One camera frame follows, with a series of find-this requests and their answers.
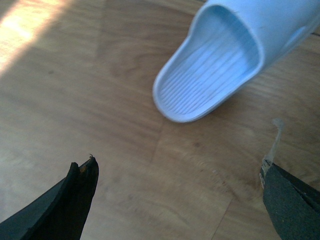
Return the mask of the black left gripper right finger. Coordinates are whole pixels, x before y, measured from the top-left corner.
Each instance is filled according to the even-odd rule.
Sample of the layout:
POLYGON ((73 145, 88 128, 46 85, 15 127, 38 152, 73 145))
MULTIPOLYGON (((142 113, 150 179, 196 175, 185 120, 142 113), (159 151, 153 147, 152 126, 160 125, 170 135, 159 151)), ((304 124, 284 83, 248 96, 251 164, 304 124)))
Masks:
POLYGON ((282 240, 320 238, 320 192, 268 159, 262 160, 263 203, 282 240))

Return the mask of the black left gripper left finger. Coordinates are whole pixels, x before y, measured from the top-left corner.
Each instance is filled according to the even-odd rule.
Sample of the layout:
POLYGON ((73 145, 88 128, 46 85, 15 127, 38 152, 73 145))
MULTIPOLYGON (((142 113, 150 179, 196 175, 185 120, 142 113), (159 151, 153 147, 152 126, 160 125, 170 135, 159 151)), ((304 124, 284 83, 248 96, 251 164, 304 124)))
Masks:
POLYGON ((99 178, 94 157, 0 224, 2 240, 79 240, 99 178))

